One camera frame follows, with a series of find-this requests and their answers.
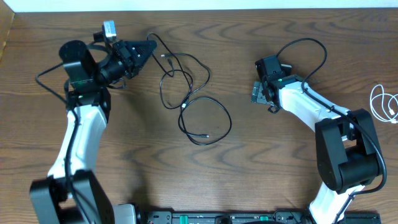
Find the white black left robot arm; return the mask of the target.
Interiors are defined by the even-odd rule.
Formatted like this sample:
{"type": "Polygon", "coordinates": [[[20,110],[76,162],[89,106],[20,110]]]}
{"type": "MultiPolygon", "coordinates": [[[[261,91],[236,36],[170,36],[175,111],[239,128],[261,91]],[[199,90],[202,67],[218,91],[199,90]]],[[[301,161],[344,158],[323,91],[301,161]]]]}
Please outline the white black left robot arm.
{"type": "Polygon", "coordinates": [[[61,66],[69,76],[63,102],[68,126],[47,177],[30,186],[39,223],[137,223],[131,204],[112,205],[95,176],[100,139],[109,122],[109,89],[138,75],[154,52],[153,40],[61,46],[61,66]]]}

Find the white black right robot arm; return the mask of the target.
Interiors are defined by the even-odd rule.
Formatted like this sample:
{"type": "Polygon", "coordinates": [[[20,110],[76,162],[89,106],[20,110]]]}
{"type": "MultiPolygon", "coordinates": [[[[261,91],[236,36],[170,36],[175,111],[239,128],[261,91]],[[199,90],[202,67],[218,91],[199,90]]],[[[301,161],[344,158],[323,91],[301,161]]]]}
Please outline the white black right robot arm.
{"type": "Polygon", "coordinates": [[[348,205],[377,176],[386,176],[372,117],[364,109],[351,111],[313,91],[291,73],[292,67],[272,55],[255,62],[259,81],[252,101],[262,98],[271,113],[288,111],[314,133],[320,190],[302,223],[338,223],[348,205]]]}

